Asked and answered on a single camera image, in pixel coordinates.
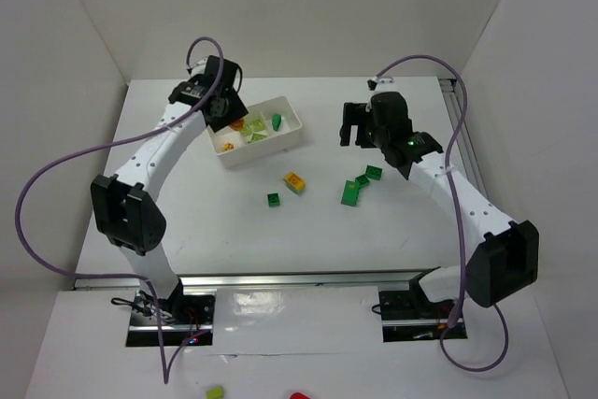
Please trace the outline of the orange round lego piece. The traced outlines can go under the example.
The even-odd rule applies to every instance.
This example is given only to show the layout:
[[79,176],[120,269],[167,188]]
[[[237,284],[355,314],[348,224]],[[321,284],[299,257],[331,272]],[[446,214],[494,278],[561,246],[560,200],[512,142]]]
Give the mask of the orange round lego piece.
[[246,125],[246,122],[243,119],[237,120],[237,121],[233,121],[229,127],[234,130],[237,131],[239,133],[246,133],[249,128]]

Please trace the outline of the dark green lego square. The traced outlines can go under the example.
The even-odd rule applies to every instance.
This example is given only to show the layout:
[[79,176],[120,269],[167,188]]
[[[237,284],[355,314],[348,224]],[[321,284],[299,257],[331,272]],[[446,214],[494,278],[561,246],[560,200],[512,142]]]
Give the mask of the dark green lego square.
[[360,189],[365,188],[370,184],[370,180],[366,175],[359,175],[355,178],[355,181]]

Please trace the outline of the yellow orange lego brick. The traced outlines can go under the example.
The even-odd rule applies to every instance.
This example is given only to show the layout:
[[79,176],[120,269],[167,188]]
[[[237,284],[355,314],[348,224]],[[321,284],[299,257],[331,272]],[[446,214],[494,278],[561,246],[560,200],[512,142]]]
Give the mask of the yellow orange lego brick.
[[295,194],[302,194],[306,189],[305,181],[294,172],[289,172],[283,178],[285,185]]

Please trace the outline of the small dark green lego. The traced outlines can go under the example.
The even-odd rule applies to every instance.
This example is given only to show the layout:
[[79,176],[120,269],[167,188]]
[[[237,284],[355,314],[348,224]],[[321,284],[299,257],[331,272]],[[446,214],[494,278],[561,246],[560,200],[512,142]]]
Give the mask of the small dark green lego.
[[277,192],[269,193],[267,202],[270,207],[279,207],[281,205],[279,194]]

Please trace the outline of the lime green lego brick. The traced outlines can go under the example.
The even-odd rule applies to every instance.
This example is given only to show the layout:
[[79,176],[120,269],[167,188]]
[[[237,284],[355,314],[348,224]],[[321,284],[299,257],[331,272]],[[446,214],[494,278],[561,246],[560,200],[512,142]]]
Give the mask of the lime green lego brick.
[[247,142],[248,143],[258,142],[258,141],[266,139],[266,138],[268,138],[268,134],[266,134],[266,133],[253,133],[248,137]]

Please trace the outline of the green half round lego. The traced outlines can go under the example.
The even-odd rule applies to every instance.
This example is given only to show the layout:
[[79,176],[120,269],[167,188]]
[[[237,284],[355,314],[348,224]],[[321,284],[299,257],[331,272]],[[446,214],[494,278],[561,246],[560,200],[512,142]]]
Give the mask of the green half round lego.
[[282,124],[282,116],[280,114],[274,114],[271,119],[272,129],[277,132]]

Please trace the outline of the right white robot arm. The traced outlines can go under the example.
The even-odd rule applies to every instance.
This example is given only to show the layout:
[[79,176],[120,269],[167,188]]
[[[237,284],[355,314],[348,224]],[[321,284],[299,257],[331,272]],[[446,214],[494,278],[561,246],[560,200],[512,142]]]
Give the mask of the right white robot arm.
[[466,294],[489,308],[537,280],[539,232],[516,222],[474,187],[446,159],[428,133],[414,130],[405,98],[375,93],[367,103],[343,106],[340,144],[379,149],[385,161],[462,225],[458,233],[463,267],[436,269],[420,280],[428,301]]

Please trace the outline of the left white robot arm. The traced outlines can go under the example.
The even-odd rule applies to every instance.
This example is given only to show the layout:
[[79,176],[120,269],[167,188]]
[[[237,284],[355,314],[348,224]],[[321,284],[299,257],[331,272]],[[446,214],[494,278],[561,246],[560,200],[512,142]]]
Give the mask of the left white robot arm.
[[152,136],[112,176],[99,175],[91,184],[97,230],[142,278],[144,299],[157,301],[168,313],[182,306],[183,287],[162,245],[166,219],[157,205],[160,190],[206,128],[219,131],[248,113],[238,94],[238,64],[209,56],[188,72],[189,79],[169,95]]

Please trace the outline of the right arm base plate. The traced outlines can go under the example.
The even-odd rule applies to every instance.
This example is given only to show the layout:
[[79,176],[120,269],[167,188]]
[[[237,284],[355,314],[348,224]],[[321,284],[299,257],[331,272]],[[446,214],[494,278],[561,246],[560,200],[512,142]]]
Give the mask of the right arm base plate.
[[382,290],[371,311],[381,318],[385,343],[420,342],[439,340],[448,331],[448,339],[466,339],[463,319],[449,330],[449,314],[455,306],[453,300],[430,302],[420,287],[406,290]]

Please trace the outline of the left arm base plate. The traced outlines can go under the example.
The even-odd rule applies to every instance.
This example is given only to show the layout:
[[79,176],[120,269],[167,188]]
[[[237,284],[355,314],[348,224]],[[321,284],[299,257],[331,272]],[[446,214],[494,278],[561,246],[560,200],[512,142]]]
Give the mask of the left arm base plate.
[[[128,348],[158,347],[158,326],[151,300],[143,292],[137,292],[133,300],[124,300],[130,308],[130,320],[125,340]],[[211,346],[213,320],[216,305],[214,294],[184,295],[182,307],[176,312],[160,310],[164,345],[177,347],[185,338],[196,335],[190,346]]]

